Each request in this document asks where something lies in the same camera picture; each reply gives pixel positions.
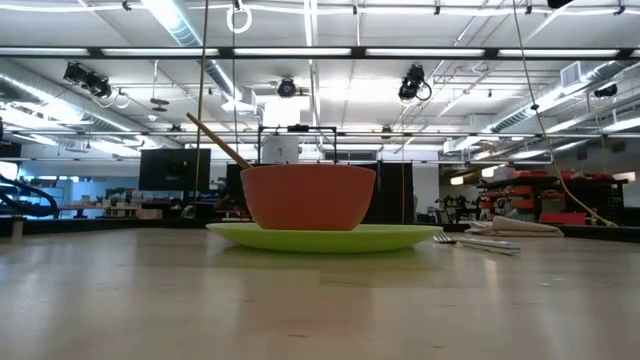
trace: bowl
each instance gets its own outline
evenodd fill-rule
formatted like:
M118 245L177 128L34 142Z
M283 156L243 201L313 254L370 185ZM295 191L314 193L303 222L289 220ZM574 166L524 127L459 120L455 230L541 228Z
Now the bowl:
M240 176L249 212L261 228L350 231L369 209L376 173L289 164L255 167Z

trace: table surface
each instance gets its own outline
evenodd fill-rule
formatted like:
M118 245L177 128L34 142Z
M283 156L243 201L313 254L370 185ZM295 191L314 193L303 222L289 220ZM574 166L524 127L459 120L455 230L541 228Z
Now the table surface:
M0 247L0 358L636 359L640 246L425 242L364 255L234 247L204 230Z

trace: wooden stick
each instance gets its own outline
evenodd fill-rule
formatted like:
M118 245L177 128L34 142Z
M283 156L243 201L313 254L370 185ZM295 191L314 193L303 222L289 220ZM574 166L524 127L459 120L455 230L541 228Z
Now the wooden stick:
M220 139L218 135L216 135L213 131L209 130L207 125L203 124L202 121L198 120L195 116L191 115L191 113L187 113L187 117L189 118L189 120L191 120L191 122L196 124L196 126L200 128L200 130L202 130L202 132L205 133L209 137L209 139L211 139L211 141L213 141L218 146L220 146L220 149L222 149L222 151L226 152L227 155L231 156L231 158L236 163L238 163L238 165L240 165L241 168L246 170L246 169L251 169L253 167L251 166L251 164L247 162L247 160L245 160L242 156L240 156L240 154L235 152L235 150L233 150L229 145L227 145L227 143L224 142L224 140Z

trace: ceiling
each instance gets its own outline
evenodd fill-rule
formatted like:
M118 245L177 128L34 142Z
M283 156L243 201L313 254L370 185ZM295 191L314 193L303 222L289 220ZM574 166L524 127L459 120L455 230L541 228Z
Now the ceiling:
M194 27L204 27L203 1L177 0L184 3L187 16ZM351 9L352 0L318 0L322 11ZM636 47L640 33L640 1L624 0L627 11L619 16L600 14L578 16L580 12L615 10L618 1L576 0L558 16L534 12L520 15L519 24L527 47ZM211 5L229 5L230 1L211 1ZM484 16L491 9L511 9L506 0L442 0L442 14L433 12L433 1L359 0L358 16L352 13L321 14L316 26L310 29L313 46L458 46L458 47L517 47L517 29L513 14ZM175 41L139 1L130 1L133 11L117 9L120 1L105 0L48 0L7 1L0 5L30 7L21 11L0 8L0 44L16 46L176 46ZM303 10L304 0L251 1L247 6L264 6L273 10ZM534 9L548 11L546 1L532 1ZM114 10L75 11L83 7L113 6ZM73 12L38 12L37 8L68 7ZM404 10L405 14L393 13ZM475 15L453 15L448 10L467 12L481 9ZM250 28L234 34L226 25L226 9L209 12L208 45L216 46L306 46L305 16L303 14L265 11L254 8ZM11 59L25 69L61 86L67 61L63 59ZM419 63L425 69L433 97L421 107L405 108L398 100L401 78L410 66ZM560 70L570 61L530 61L528 70L535 91L554 86L560 80ZM305 89L311 87L310 66L307 60L220 60L220 66L237 86L255 89L258 104L273 100L274 82L293 77ZM149 60L83 60L82 65L101 75L124 91L131 102L124 109L111 106L118 113L152 130L166 130L172 124L195 130L185 113L197 112L200 67L192 60L163 60L159 62L155 97L170 100L166 113L154 113L150 103L154 83L154 64ZM407 131L480 131L497 114L514 108L529 99L527 79L522 63L496 61L416 61L416 60L315 60L319 108L318 123L352 131L379 131L383 125ZM225 102L220 92L205 77L203 118L209 124L233 126L241 122L241 129L255 129L257 116L237 115L222 110ZM635 94L636 79L619 79L618 96ZM78 88L69 91L88 98ZM313 116L307 95L298 99L302 105L301 122L312 124ZM592 106L604 106L613 98L590 99L584 94L547 110L542 115L549 126L587 112ZM150 121L149 115L159 118ZM521 125L521 131L537 131L532 120ZM413 144L441 144L445 138L417 138ZM185 138L183 143L193 139ZM365 140L350 139L350 142Z

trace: plate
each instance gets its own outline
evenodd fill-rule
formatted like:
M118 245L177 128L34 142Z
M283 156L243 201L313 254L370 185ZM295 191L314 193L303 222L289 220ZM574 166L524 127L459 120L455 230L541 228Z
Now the plate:
M207 229L239 245L277 251L364 253L402 249L442 230L423 225L359 225L352 231L265 230L253 223L216 223Z

